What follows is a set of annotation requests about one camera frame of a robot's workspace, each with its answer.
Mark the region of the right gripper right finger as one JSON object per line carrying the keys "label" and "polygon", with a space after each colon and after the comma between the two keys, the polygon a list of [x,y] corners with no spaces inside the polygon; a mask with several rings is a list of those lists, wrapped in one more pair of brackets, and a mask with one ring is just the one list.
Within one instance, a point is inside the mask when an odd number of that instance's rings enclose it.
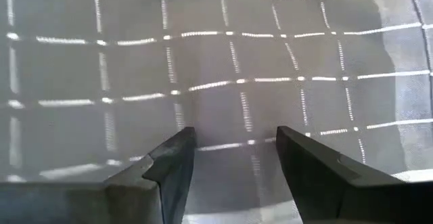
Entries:
{"label": "right gripper right finger", "polygon": [[287,126],[277,128],[277,154],[304,224],[397,224],[400,180]]}

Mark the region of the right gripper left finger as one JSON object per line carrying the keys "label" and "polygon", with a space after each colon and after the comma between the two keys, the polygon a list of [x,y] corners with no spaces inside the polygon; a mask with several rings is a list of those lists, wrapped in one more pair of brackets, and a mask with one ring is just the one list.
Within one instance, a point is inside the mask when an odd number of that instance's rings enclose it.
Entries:
{"label": "right gripper left finger", "polygon": [[108,178],[109,224],[181,224],[195,148],[195,129],[185,127]]}

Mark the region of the grey plaid towel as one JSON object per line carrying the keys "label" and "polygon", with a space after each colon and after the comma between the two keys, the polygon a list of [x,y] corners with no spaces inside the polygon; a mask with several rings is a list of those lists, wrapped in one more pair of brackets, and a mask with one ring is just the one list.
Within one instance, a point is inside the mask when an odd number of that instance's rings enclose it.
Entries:
{"label": "grey plaid towel", "polygon": [[279,125],[433,180],[433,0],[0,0],[0,183],[103,181],[194,127],[183,224],[299,223]]}

